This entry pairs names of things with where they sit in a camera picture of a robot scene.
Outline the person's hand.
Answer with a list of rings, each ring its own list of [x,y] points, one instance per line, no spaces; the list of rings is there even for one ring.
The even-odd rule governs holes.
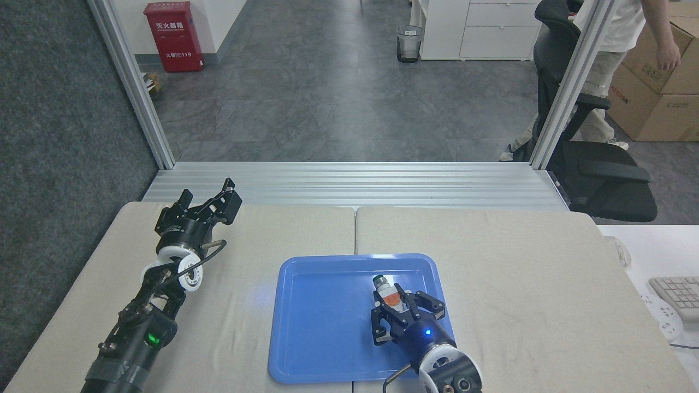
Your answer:
[[[656,43],[656,62],[658,70],[674,70],[681,64],[681,53],[674,40]]]

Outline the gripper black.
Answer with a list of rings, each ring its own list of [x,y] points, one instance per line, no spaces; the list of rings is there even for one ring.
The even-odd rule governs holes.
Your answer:
[[[197,254],[206,254],[203,245],[210,243],[215,224],[232,224],[242,205],[242,198],[235,191],[235,182],[230,177],[225,179],[218,194],[204,204],[192,207],[191,218],[187,218],[187,209],[192,199],[192,192],[184,189],[171,207],[162,209],[155,226],[156,233],[160,235],[156,254],[168,246],[188,248]]]
[[[457,345],[437,321],[445,316],[444,301],[424,291],[400,291],[400,300],[401,312],[394,307],[374,302],[374,308],[370,312],[372,340],[375,346],[384,345],[388,341],[398,345],[413,371],[418,373],[430,348],[442,344],[456,348]],[[433,319],[422,319],[423,314],[432,315]]]

